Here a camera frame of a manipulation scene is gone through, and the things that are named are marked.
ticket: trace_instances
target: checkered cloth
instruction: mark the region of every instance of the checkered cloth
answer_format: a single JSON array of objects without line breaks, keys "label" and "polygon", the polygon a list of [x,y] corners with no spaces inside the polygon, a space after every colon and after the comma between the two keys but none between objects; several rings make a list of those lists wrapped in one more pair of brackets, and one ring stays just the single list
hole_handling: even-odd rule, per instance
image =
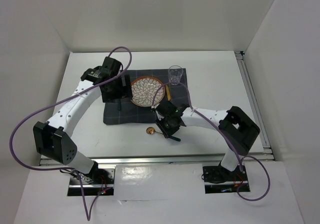
[{"label": "checkered cloth", "polygon": [[[155,77],[163,84],[169,82],[168,69],[154,70],[128,70],[131,83],[139,77]],[[186,69],[183,69],[181,82],[187,83]],[[171,102],[179,107],[181,104],[188,104],[188,95],[182,85],[168,85],[171,93]],[[167,92],[162,100],[168,100]],[[103,112],[103,122],[107,125],[118,125],[125,123],[155,123],[156,114],[151,111],[151,107],[141,107],[133,104],[130,98],[121,99],[121,110],[118,110],[118,101],[106,103]]]}]

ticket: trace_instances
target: cable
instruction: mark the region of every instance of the cable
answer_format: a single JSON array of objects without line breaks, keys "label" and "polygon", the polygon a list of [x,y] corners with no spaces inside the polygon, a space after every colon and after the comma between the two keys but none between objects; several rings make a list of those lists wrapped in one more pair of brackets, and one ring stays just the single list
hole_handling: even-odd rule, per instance
[{"label": "cable", "polygon": [[[163,88],[165,85],[170,85],[170,84],[171,84],[171,82],[169,81],[169,82],[167,82],[167,83],[165,83],[165,84],[162,84],[162,85],[158,88],[158,90],[156,90],[156,92],[155,92],[155,94],[154,94],[154,96],[153,96],[152,106],[154,106],[155,99],[156,99],[156,95],[157,95],[158,91],[160,91],[160,89]],[[182,85],[182,86],[184,86],[184,88],[185,88],[186,91],[187,91],[187,97],[188,97],[188,102],[189,102],[190,108],[191,108],[195,113],[197,113],[200,117],[202,117],[203,119],[205,119],[211,126],[213,126],[213,128],[214,128],[218,133],[220,133],[220,135],[224,138],[224,140],[226,141],[226,143],[227,143],[227,145],[229,146],[229,148],[234,152],[236,158],[238,159],[239,169],[240,169],[241,172],[243,172],[242,162],[243,162],[244,158],[254,159],[254,160],[256,160],[256,161],[262,166],[262,168],[263,168],[263,170],[264,170],[264,172],[265,172],[265,174],[266,174],[266,177],[267,177],[267,179],[268,179],[268,187],[267,187],[265,193],[264,193],[262,196],[260,196],[259,198],[256,198],[256,199],[248,199],[248,198],[242,196],[242,195],[240,194],[240,192],[239,192],[239,189],[240,189],[244,184],[238,186],[238,188],[236,189],[236,193],[239,195],[239,197],[241,197],[242,199],[244,199],[244,200],[246,200],[246,201],[249,201],[249,202],[256,202],[256,201],[259,201],[259,200],[263,199],[263,198],[269,193],[270,187],[271,187],[270,176],[269,176],[269,173],[268,173],[267,169],[265,168],[265,166],[262,164],[261,161],[259,161],[257,158],[255,158],[255,157],[253,157],[253,156],[251,156],[251,155],[246,155],[246,156],[244,156],[244,157],[241,159],[240,156],[238,155],[237,150],[235,149],[234,145],[233,145],[233,144],[231,143],[231,141],[226,137],[226,135],[219,129],[219,127],[217,127],[217,126],[216,126],[210,119],[208,119],[205,115],[203,115],[202,113],[200,113],[199,111],[197,111],[196,109],[193,108],[193,106],[192,106],[192,104],[191,104],[190,92],[189,92],[189,90],[188,90],[188,87],[187,87],[185,84],[181,83],[181,82],[179,82],[179,84]]]},{"label": "cable", "polygon": [[[125,49],[125,50],[129,53],[129,62],[128,62],[128,65],[125,67],[125,69],[124,69],[122,72],[120,72],[118,75],[116,75],[116,76],[114,76],[114,77],[112,77],[112,78],[110,78],[110,79],[108,79],[108,80],[106,80],[106,81],[103,81],[103,82],[101,82],[101,83],[99,83],[99,84],[97,84],[97,85],[93,85],[93,86],[91,86],[91,87],[89,87],[89,88],[81,91],[81,92],[79,93],[80,95],[83,95],[83,94],[85,94],[86,92],[89,92],[89,91],[91,91],[91,90],[94,89],[94,88],[97,88],[97,87],[100,87],[100,86],[102,86],[102,85],[104,85],[104,84],[107,84],[107,83],[109,83],[109,82],[112,82],[112,81],[114,81],[115,79],[119,78],[120,76],[122,76],[123,74],[126,73],[126,71],[127,71],[128,68],[130,67],[131,62],[132,62],[132,53],[131,53],[131,51],[130,51],[127,47],[125,47],[125,46],[118,46],[118,47],[116,47],[115,49],[113,49],[113,50],[109,53],[108,57],[110,57],[111,54],[113,54],[113,53],[114,53],[116,50],[118,50],[118,49]],[[23,162],[17,157],[17,155],[16,155],[16,153],[15,153],[15,151],[14,151],[14,147],[13,147],[13,140],[14,140],[14,136],[15,136],[17,130],[18,130],[18,129],[21,127],[21,125],[22,125],[23,123],[25,123],[28,119],[30,119],[31,117],[33,117],[33,116],[35,116],[35,115],[37,115],[37,114],[39,114],[39,113],[41,113],[41,112],[43,112],[43,111],[45,111],[45,110],[48,110],[48,109],[50,109],[50,108],[53,108],[53,107],[55,107],[55,106],[57,106],[57,105],[60,105],[60,104],[62,104],[62,103],[68,102],[68,101],[70,101],[70,100],[72,100],[72,99],[74,99],[74,98],[77,98],[77,97],[78,97],[78,95],[72,95],[72,96],[70,96],[70,97],[68,97],[68,98],[66,98],[66,99],[63,99],[63,100],[61,100],[61,101],[58,101],[58,102],[56,102],[55,104],[52,104],[52,105],[48,105],[48,106],[46,106],[46,107],[43,107],[43,108],[41,108],[41,109],[39,109],[39,110],[31,113],[30,115],[26,116],[26,117],[25,117],[22,121],[20,121],[20,122],[16,125],[16,127],[13,129],[13,131],[12,131],[12,133],[11,133],[11,136],[10,136],[10,139],[9,139],[9,148],[10,148],[10,152],[11,152],[11,155],[12,155],[13,159],[14,159],[17,163],[19,163],[21,166],[23,166],[24,168],[27,168],[27,169],[30,169],[30,170],[34,170],[34,171],[71,170],[71,171],[75,172],[75,173],[77,174],[77,176],[78,176],[78,178],[79,178],[79,182],[80,182],[80,188],[81,188],[81,194],[82,194],[82,199],[83,199],[85,214],[86,214],[87,220],[90,221],[90,218],[91,218],[91,210],[92,210],[92,207],[93,207],[96,199],[98,198],[98,196],[101,195],[101,193],[103,193],[105,190],[107,190],[107,188],[106,188],[105,190],[103,190],[100,194],[98,194],[98,195],[94,198],[94,200],[93,200],[93,202],[92,202],[92,204],[91,204],[91,207],[90,207],[90,212],[88,213],[88,209],[87,209],[87,205],[86,205],[86,198],[85,198],[85,191],[84,191],[84,187],[83,187],[83,185],[82,185],[81,176],[80,176],[80,174],[79,174],[78,171],[76,171],[75,169],[73,169],[73,168],[71,168],[71,167],[37,168],[37,167],[29,166],[29,165],[23,163]]]}]

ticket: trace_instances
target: dark gray placemat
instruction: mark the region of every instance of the dark gray placemat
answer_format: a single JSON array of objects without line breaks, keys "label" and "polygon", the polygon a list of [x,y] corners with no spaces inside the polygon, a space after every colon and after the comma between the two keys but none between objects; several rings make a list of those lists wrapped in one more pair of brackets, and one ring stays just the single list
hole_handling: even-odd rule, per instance
[{"label": "dark gray placemat", "polygon": [[[130,75],[131,83],[139,77],[155,77],[163,84],[169,82],[168,69],[154,70],[128,70],[126,74]],[[183,69],[181,82],[188,86],[186,69]],[[171,102],[175,106],[188,104],[188,95],[182,85],[168,85],[171,92]],[[167,92],[163,100],[168,100]],[[151,111],[151,107],[141,107],[133,104],[130,98],[121,99],[121,110],[118,110],[118,101],[115,103],[106,103],[103,112],[103,122],[107,125],[118,125],[125,123],[155,123],[156,114]]]}]

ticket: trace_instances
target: robotic arm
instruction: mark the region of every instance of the robotic arm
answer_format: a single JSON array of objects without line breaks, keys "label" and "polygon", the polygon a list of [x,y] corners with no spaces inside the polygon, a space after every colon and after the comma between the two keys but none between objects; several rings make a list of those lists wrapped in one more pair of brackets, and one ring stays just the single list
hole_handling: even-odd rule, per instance
[{"label": "robotic arm", "polygon": [[[99,84],[110,78],[115,77],[121,62],[106,57],[102,66],[88,69],[81,77],[77,88],[73,92],[79,95],[79,92]],[[77,150],[76,144],[71,136],[81,117],[90,107],[90,105],[102,96],[103,102],[112,102],[116,99],[131,98],[130,76],[124,76],[124,82],[121,77],[102,85],[100,88],[94,88],[83,95],[66,102],[62,108],[45,123],[37,122],[33,127],[36,151],[48,158],[51,158],[61,164],[74,168],[84,176],[95,182],[101,182],[101,176],[108,179],[108,173],[98,168],[98,163],[83,155]]]},{"label": "robotic arm", "polygon": [[[230,140],[240,158],[249,153],[260,129],[239,107],[233,106],[230,110],[197,110],[213,122]],[[170,101],[163,101],[155,111],[158,116],[155,123],[165,138],[171,138],[180,126],[214,129],[209,122],[186,105],[177,108]],[[228,149],[220,165],[229,172],[233,172],[238,163],[236,154]]]}]

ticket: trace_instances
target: gold spoon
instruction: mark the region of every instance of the gold spoon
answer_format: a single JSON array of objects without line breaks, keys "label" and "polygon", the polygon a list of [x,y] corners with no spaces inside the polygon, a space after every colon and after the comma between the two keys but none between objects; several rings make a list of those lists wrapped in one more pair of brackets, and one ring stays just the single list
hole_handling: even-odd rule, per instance
[{"label": "gold spoon", "polygon": [[153,135],[155,133],[158,133],[160,135],[163,135],[161,132],[157,132],[156,129],[154,129],[152,126],[148,127],[145,132],[149,135]]}]

